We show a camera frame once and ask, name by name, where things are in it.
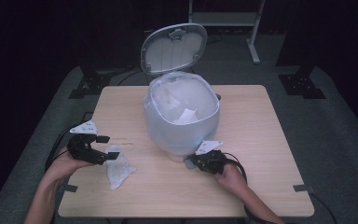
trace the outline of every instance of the gray lid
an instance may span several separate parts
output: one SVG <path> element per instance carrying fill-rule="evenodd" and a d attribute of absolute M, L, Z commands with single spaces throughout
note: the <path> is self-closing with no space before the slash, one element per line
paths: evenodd
<path fill-rule="evenodd" d="M 159 29 L 142 45 L 141 67 L 149 76 L 191 67 L 205 50 L 207 38 L 205 28 L 196 23 Z"/>

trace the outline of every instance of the white tag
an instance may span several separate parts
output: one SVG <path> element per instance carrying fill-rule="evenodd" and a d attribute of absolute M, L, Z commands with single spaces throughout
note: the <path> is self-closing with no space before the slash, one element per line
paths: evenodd
<path fill-rule="evenodd" d="M 206 154 L 222 144 L 222 141 L 202 141 L 199 149 L 196 151 L 196 155 Z"/>
<path fill-rule="evenodd" d="M 89 133 L 89 134 L 97 134 L 98 129 L 95 126 L 94 121 L 91 119 L 85 123 L 80 124 L 79 126 L 71 129 L 70 133 Z"/>

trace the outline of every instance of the gray floor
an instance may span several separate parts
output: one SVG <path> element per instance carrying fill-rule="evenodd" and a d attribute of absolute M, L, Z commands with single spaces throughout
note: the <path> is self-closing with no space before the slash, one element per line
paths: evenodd
<path fill-rule="evenodd" d="M 275 66 L 283 40 L 284 35 L 259 35 L 255 44 L 262 63 L 254 65 L 245 47 L 245 36 L 225 35 L 221 41 L 207 46 L 201 60 L 192 69 L 210 84 L 265 86 L 305 184 L 315 189 L 315 194 L 329 206 L 338 223 L 358 223 L 358 119 L 337 92 L 329 75 L 319 68 L 313 70 L 311 79 L 324 92 L 326 99 L 305 100 L 301 96 L 286 94 L 278 75 L 294 73 L 297 67 Z M 111 85 L 117 85 L 127 74 L 113 77 Z M 0 193 L 0 223 L 23 222 L 57 136 L 65 128 L 78 123 L 85 112 L 94 110 L 98 96 L 68 99 L 81 78 L 80 69 L 74 68 L 40 120 Z M 137 73 L 122 85 L 147 85 L 147 81 L 143 73 Z M 312 202 L 314 216 L 284 219 L 297 223 L 333 223 L 327 210 L 318 201 L 312 199 Z M 180 221 L 133 219 L 129 223 Z M 120 223 L 121 219 L 111 218 L 110 222 Z M 193 219 L 188 222 L 237 223 L 237 220 Z M 56 223 L 108 222 L 105 219 L 56 217 Z"/>

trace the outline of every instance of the wooden table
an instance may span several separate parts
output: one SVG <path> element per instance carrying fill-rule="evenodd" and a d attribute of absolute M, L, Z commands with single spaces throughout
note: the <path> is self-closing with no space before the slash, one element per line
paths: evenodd
<path fill-rule="evenodd" d="M 115 191 L 106 163 L 75 172 L 59 208 L 63 217 L 243 217 L 241 202 L 221 189 L 212 175 L 187 170 L 149 139 L 145 128 L 143 87 L 106 87 L 93 120 L 108 144 L 120 146 L 137 171 Z M 215 140 L 243 165 L 249 186 L 281 217 L 309 217 L 314 209 L 282 127 L 263 86 L 213 86 L 222 96 Z M 104 150 L 106 144 L 93 144 Z"/>

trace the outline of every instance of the dark background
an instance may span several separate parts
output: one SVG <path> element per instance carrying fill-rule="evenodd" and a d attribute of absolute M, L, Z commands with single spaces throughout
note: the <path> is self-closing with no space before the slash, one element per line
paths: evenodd
<path fill-rule="evenodd" d="M 199 0 L 194 7 L 251 11 L 258 5 L 232 2 Z M 143 30 L 187 22 L 187 12 L 183 0 L 0 0 L 0 189 L 63 79 L 79 62 L 137 64 Z M 358 1 L 267 1 L 260 33 L 286 31 L 277 65 L 315 61 L 358 117 Z"/>

